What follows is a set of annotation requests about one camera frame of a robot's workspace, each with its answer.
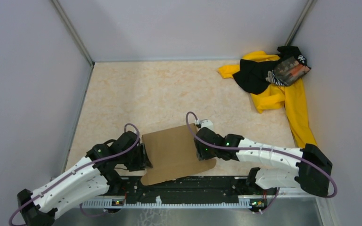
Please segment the brown cardboard box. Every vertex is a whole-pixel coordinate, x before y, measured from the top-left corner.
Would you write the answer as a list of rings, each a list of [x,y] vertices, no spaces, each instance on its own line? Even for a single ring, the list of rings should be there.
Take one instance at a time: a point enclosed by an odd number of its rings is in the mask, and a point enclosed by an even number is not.
[[[182,177],[193,176],[211,170],[216,159],[197,157],[194,143],[195,125],[190,124],[142,135],[151,168],[140,179],[144,186],[159,184]]]

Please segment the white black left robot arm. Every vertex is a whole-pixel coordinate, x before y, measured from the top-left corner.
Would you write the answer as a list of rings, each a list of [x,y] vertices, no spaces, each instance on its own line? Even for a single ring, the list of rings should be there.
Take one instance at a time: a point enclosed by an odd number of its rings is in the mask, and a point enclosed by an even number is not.
[[[138,134],[127,131],[118,139],[94,145],[69,170],[33,191],[17,194],[19,211],[27,226],[51,226],[64,213],[99,195],[123,195],[125,180],[115,170],[152,167]]]

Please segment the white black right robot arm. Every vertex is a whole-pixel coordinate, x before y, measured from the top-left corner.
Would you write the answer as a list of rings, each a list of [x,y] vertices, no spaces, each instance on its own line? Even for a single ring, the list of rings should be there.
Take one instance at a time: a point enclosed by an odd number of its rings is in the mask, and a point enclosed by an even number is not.
[[[194,142],[199,160],[220,158],[261,164],[252,168],[248,175],[247,189],[252,194],[270,188],[296,187],[323,198],[334,197],[337,193],[331,177],[332,162],[316,145],[281,148],[236,134],[222,137],[207,127],[194,135]]]

